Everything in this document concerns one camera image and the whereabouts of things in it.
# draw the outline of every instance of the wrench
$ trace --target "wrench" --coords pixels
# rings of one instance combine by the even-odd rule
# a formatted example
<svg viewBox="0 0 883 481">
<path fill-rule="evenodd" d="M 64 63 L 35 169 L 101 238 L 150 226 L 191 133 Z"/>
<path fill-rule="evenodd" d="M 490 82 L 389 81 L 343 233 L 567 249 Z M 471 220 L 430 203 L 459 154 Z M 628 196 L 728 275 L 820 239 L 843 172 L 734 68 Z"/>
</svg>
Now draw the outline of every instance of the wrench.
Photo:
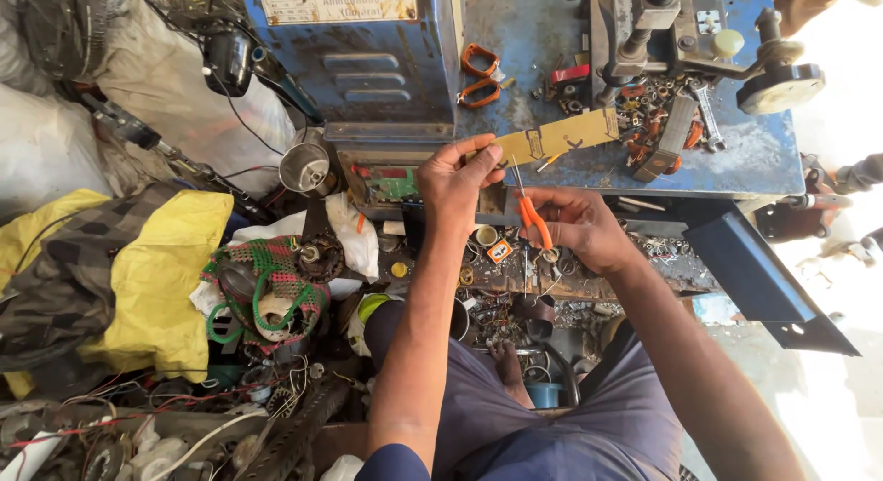
<svg viewBox="0 0 883 481">
<path fill-rule="evenodd" d="M 727 142 L 721 136 L 717 121 L 714 120 L 712 99 L 708 95 L 708 83 L 699 79 L 691 80 L 690 91 L 696 96 L 696 101 L 700 104 L 702 119 L 705 120 L 705 131 L 708 132 L 708 149 L 712 151 L 727 149 Z"/>
</svg>

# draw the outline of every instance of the scissors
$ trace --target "scissors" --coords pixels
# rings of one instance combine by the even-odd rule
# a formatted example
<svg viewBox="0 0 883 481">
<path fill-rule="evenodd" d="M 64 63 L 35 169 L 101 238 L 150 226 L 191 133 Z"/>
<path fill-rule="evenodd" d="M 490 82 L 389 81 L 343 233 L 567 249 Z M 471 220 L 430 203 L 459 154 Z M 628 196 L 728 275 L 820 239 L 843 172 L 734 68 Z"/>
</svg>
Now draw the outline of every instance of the scissors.
<svg viewBox="0 0 883 481">
<path fill-rule="evenodd" d="M 524 220 L 524 227 L 536 225 L 539 234 L 543 237 L 543 250 L 552 250 L 552 236 L 549 234 L 549 228 L 546 221 L 537 214 L 537 210 L 533 207 L 531 199 L 524 194 L 524 186 L 521 184 L 521 172 L 518 171 L 518 162 L 515 155 L 512 156 L 513 169 L 515 170 L 515 183 L 518 185 L 518 191 L 521 197 L 518 198 L 518 205 L 521 208 L 521 219 Z"/>
</svg>

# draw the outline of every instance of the blue metal bracket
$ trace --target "blue metal bracket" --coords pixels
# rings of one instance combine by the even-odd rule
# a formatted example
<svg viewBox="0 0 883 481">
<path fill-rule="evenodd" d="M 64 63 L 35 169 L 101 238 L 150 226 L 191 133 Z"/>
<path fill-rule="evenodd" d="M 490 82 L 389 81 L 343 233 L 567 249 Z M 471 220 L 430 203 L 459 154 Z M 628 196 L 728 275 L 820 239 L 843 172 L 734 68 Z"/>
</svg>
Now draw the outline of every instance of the blue metal bracket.
<svg viewBox="0 0 883 481">
<path fill-rule="evenodd" d="M 860 356 L 732 200 L 690 199 L 678 209 L 690 242 L 748 320 L 784 349 Z"/>
</svg>

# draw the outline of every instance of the stainless steel container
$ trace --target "stainless steel container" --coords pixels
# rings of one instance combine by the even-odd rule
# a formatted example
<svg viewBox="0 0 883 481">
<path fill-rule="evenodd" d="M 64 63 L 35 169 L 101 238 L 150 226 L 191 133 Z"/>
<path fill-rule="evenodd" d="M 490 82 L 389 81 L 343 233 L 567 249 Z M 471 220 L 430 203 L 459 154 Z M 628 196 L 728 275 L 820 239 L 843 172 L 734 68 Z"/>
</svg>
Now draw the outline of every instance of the stainless steel container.
<svg viewBox="0 0 883 481">
<path fill-rule="evenodd" d="M 285 188 L 309 198 L 323 198 L 340 188 L 325 148 L 311 141 L 296 144 L 285 152 L 279 162 L 279 181 Z"/>
</svg>

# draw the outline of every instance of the screw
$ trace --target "screw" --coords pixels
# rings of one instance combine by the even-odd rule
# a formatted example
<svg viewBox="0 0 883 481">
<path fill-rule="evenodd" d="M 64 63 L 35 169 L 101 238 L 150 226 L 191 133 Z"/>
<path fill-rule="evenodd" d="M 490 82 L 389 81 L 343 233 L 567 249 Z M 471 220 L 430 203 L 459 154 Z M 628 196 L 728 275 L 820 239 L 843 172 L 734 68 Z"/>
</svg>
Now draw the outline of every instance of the screw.
<svg viewBox="0 0 883 481">
<path fill-rule="evenodd" d="M 696 48 L 696 38 L 693 36 L 682 36 L 677 40 L 677 47 L 681 50 L 692 50 Z"/>
</svg>

